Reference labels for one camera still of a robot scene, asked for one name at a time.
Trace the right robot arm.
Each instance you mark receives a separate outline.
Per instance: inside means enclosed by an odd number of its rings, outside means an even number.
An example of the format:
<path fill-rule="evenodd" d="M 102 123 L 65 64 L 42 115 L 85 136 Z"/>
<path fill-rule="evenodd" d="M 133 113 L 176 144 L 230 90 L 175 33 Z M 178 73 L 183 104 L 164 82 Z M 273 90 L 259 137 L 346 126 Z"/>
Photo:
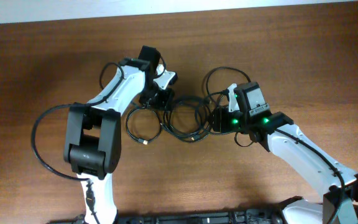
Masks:
<path fill-rule="evenodd" d="M 285 113 L 272 113 L 257 82 L 233 83 L 213 101 L 211 129 L 219 134 L 245 134 L 252 143 L 281 158 L 322 198 L 311 203 L 292 197 L 278 209 L 274 222 L 358 223 L 358 172 L 318 147 Z"/>

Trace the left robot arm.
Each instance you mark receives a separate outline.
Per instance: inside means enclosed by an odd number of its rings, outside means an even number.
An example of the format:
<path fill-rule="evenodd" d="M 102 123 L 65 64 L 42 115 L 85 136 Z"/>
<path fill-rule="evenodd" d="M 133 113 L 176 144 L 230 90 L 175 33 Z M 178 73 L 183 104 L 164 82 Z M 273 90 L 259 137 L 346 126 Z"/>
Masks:
<path fill-rule="evenodd" d="M 84 223 L 114 223 L 117 207 L 112 173 L 121 156 L 121 117 L 139 98 L 145 108 L 164 110 L 173 98 L 170 85 L 177 79 L 161 53 L 143 46 L 137 58 L 117 63 L 116 74 L 86 105 L 70 107 L 63 158 L 81 179 L 86 204 Z"/>

